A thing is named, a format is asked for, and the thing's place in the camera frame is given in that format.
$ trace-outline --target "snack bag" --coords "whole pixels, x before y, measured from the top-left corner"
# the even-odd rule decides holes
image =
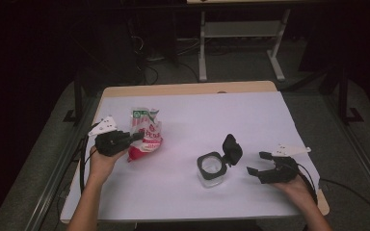
[[[137,160],[149,152],[155,151],[162,142],[161,127],[158,121],[158,110],[148,108],[134,108],[131,110],[131,134],[144,132],[141,141],[134,141],[128,149],[128,162]]]

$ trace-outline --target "floor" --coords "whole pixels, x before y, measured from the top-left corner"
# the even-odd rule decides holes
[[[194,42],[192,39],[181,41],[180,47],[192,48]],[[267,59],[266,50],[272,47],[271,39],[225,39],[210,42],[206,58],[208,82],[270,80],[281,90],[311,74],[297,70],[306,45],[303,39],[286,40],[281,44],[277,58],[286,77],[282,83],[276,80]],[[185,50],[187,52],[178,58],[178,65],[159,61],[158,54],[150,57],[149,67],[145,68],[144,84],[196,83],[198,51]],[[363,156],[367,156],[370,161],[370,103],[362,88],[350,82],[348,106],[357,108],[364,121],[345,126],[336,113],[337,90],[328,96],[317,91],[322,80],[323,77],[299,90],[284,92],[283,97],[304,143],[312,149],[310,158],[325,179],[321,181],[320,188],[330,205],[330,213],[326,218],[332,228],[370,230],[370,172],[362,164],[365,160]],[[74,108],[73,87],[71,83],[59,98],[52,116],[1,207],[0,230],[66,229],[59,222],[59,213],[77,168],[77,162],[73,160],[78,159],[69,157],[72,157],[77,142],[92,123],[101,95],[100,92],[98,96],[84,97],[84,117],[74,126],[73,123],[63,122],[66,113]],[[54,169],[66,171],[63,174]],[[342,185],[361,194],[368,203]],[[256,223],[267,231],[303,230],[304,227],[304,220],[300,217],[264,218],[258,219]],[[98,230],[133,229],[132,223],[98,225]]]

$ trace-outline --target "dark background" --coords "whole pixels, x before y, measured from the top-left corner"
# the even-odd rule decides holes
[[[91,65],[102,68],[76,45],[70,32],[101,61],[119,58],[105,57],[99,49],[104,44],[98,43],[98,32],[93,32],[93,28],[98,28],[96,23],[104,24],[109,19],[88,20],[86,15],[67,13],[69,7],[63,1],[0,1],[0,206],[57,99],[76,72]],[[172,16],[144,13],[140,17],[142,23],[135,28],[149,46],[174,62],[175,36],[195,33],[197,37],[199,19],[195,13],[180,12],[173,23]],[[161,25],[168,30],[152,30]],[[308,40],[302,70],[317,71],[335,62],[348,70],[350,79],[361,85],[370,98],[370,1],[293,10],[284,39],[297,38]],[[98,80],[102,87],[138,84],[123,76],[117,83],[109,83],[101,75]]]

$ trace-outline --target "chip bag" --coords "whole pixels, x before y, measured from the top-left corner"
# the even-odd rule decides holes
[[[137,160],[144,155],[155,151],[162,142],[161,127],[158,121],[158,110],[148,108],[134,108],[131,111],[131,134],[144,132],[144,138],[131,143],[128,149],[128,162]]]

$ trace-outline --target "red and white package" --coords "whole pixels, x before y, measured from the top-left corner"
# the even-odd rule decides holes
[[[158,121],[158,110],[148,108],[134,108],[131,110],[131,134],[144,132],[141,141],[134,141],[128,149],[128,162],[137,160],[144,155],[155,151],[162,143],[161,127]]]

